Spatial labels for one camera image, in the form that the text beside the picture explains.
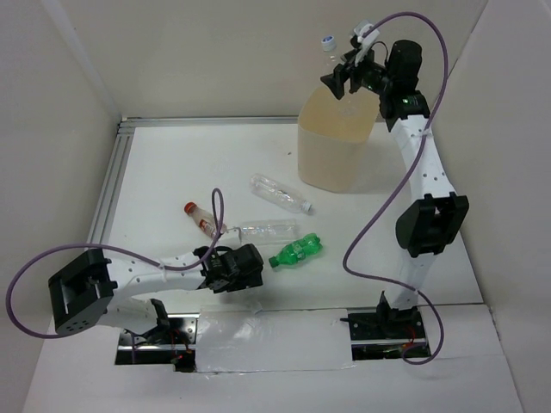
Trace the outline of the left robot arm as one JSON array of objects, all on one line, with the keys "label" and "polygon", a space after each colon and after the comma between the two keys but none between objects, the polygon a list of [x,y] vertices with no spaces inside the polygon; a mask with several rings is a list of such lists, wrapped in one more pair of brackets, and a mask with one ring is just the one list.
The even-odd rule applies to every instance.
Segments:
[{"label": "left robot arm", "polygon": [[262,271],[263,258],[252,244],[214,250],[203,246],[154,265],[107,258],[101,249],[87,250],[48,281],[55,331],[71,336],[104,325],[159,343],[171,325],[154,293],[236,292],[260,287]]}]

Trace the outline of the clear bottle front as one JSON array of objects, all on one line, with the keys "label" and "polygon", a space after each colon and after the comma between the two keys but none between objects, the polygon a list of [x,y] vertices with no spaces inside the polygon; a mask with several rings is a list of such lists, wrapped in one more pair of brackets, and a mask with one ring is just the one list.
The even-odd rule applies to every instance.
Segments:
[{"label": "clear bottle front", "polygon": [[263,309],[262,304],[257,299],[251,297],[244,300],[243,307],[245,311],[249,311],[252,314],[257,314]]}]

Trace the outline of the red cap sauce bottle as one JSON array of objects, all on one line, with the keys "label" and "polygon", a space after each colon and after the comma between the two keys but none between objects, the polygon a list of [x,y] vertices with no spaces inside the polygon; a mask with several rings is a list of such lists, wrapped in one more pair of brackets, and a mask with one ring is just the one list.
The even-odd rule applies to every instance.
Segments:
[{"label": "red cap sauce bottle", "polygon": [[184,212],[194,220],[199,229],[214,239],[217,231],[217,223],[220,220],[216,220],[215,217],[208,211],[198,207],[194,202],[188,202],[184,208]]}]

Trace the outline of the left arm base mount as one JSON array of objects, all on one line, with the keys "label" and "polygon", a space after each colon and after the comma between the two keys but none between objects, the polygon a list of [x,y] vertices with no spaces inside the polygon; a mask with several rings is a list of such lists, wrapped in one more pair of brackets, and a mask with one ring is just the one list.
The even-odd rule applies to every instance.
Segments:
[{"label": "left arm base mount", "polygon": [[195,373],[198,313],[169,313],[169,327],[156,338],[121,330],[115,354],[116,366],[172,366],[175,372]]}]

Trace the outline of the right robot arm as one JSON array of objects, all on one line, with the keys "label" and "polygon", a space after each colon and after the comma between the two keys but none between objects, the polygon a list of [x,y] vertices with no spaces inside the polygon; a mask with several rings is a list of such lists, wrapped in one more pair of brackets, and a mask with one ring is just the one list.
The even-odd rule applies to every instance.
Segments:
[{"label": "right robot arm", "polygon": [[385,337],[397,336],[418,315],[421,289],[436,257],[458,234],[469,202],[456,193],[440,160],[431,119],[434,114],[418,90],[422,47],[411,40],[396,41],[384,64],[375,62],[371,41],[355,37],[332,74],[321,81],[337,98],[344,84],[356,93],[367,89],[379,97],[380,113],[400,149],[406,176],[399,184],[409,187],[411,205],[397,218],[395,236],[404,254],[399,276],[390,280],[375,310],[374,328]]}]

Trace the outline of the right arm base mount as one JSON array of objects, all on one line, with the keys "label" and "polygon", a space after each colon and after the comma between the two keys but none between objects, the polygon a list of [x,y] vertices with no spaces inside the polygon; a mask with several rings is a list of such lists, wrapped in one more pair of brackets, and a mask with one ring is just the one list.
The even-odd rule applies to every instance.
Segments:
[{"label": "right arm base mount", "polygon": [[348,326],[353,361],[396,360],[431,356],[423,319],[416,306],[392,308],[382,293],[372,310],[348,312],[340,321]]}]

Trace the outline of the green plastic bottle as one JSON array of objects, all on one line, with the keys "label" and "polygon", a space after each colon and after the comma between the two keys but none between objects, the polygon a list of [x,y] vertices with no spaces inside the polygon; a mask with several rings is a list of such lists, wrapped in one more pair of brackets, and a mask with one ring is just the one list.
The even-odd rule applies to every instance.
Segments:
[{"label": "green plastic bottle", "polygon": [[322,249],[321,239],[315,233],[310,233],[285,245],[278,254],[269,258],[269,265],[272,268],[294,266],[317,255]]}]

